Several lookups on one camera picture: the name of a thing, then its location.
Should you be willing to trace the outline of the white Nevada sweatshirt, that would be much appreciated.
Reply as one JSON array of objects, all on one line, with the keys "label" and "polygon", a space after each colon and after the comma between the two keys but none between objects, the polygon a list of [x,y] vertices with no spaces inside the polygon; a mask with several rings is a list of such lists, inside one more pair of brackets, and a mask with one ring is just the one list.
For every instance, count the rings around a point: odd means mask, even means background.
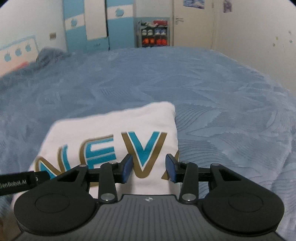
[{"label": "white Nevada sweatshirt", "polygon": [[178,154],[175,106],[154,102],[140,108],[56,121],[47,133],[32,171],[56,177],[80,164],[90,169],[133,156],[133,170],[123,194],[178,195],[180,186],[166,173],[165,157]]}]

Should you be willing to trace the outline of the blue patterned bedspread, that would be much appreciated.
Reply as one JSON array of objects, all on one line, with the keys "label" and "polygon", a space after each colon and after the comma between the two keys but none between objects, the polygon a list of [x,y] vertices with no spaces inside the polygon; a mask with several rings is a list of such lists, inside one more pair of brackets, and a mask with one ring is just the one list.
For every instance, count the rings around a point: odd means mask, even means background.
[{"label": "blue patterned bedspread", "polygon": [[212,50],[43,49],[1,78],[1,173],[27,170],[54,121],[156,101],[176,108],[181,159],[220,163],[275,192],[278,232],[295,240],[295,97]]}]

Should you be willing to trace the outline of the apple pattern headboard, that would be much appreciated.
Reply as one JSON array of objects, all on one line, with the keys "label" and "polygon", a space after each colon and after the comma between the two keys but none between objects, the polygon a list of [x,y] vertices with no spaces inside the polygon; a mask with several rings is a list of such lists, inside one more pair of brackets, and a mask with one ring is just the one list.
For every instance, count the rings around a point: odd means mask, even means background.
[{"label": "apple pattern headboard", "polygon": [[1,76],[36,61],[39,54],[35,36],[25,37],[1,47]]}]

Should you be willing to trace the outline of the metal shoe rack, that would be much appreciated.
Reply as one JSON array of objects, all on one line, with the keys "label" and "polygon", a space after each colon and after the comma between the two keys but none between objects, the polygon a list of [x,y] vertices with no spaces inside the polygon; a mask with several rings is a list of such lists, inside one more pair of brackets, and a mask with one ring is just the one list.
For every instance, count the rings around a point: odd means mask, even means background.
[{"label": "metal shoe rack", "polygon": [[170,46],[170,18],[135,18],[135,46],[138,48]]}]

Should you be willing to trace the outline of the white room door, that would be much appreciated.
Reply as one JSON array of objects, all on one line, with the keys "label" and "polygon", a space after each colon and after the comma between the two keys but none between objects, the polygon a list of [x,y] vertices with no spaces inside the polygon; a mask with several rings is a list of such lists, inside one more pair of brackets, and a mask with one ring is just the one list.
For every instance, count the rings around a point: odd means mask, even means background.
[{"label": "white room door", "polygon": [[183,1],[173,1],[173,45],[211,49],[217,3],[205,0],[205,9],[197,9],[183,6]]}]

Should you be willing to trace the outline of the blue white wardrobe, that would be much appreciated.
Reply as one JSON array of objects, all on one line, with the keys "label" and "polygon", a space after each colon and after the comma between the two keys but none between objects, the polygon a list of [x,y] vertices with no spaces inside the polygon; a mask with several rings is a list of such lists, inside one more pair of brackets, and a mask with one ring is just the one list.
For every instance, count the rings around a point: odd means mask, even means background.
[{"label": "blue white wardrobe", "polygon": [[62,1],[68,52],[135,47],[134,1]]}]

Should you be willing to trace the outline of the blue poster on door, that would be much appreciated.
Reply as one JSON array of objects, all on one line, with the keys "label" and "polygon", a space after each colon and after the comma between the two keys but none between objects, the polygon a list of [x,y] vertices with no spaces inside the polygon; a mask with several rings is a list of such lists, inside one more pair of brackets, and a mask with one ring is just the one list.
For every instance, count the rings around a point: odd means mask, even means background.
[{"label": "blue poster on door", "polygon": [[183,6],[189,8],[205,9],[204,0],[183,0]]}]

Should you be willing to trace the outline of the brown wall switch left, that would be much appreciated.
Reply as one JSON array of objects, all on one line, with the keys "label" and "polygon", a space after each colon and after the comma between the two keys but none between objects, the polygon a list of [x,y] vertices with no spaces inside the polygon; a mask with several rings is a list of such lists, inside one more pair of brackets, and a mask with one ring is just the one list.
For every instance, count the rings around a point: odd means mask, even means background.
[{"label": "brown wall switch left", "polygon": [[56,39],[56,33],[50,33],[49,38],[50,38],[50,40],[55,40]]}]

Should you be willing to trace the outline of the butterfly wall stickers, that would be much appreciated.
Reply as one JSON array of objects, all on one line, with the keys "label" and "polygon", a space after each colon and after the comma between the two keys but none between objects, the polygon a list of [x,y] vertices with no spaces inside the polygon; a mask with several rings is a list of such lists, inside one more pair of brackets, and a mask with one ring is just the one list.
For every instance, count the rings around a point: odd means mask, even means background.
[{"label": "butterfly wall stickers", "polygon": [[283,32],[278,33],[273,40],[273,47],[280,46],[284,48],[285,46],[292,46],[294,44],[295,35],[294,32],[291,30],[284,30]]}]

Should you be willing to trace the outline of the wall poster beside door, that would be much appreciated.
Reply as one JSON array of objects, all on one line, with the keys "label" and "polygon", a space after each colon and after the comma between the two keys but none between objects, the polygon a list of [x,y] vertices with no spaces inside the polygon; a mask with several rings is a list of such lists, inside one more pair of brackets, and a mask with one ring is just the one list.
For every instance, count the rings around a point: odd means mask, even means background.
[{"label": "wall poster beside door", "polygon": [[231,0],[224,0],[223,1],[223,12],[224,13],[232,12],[232,1]]}]

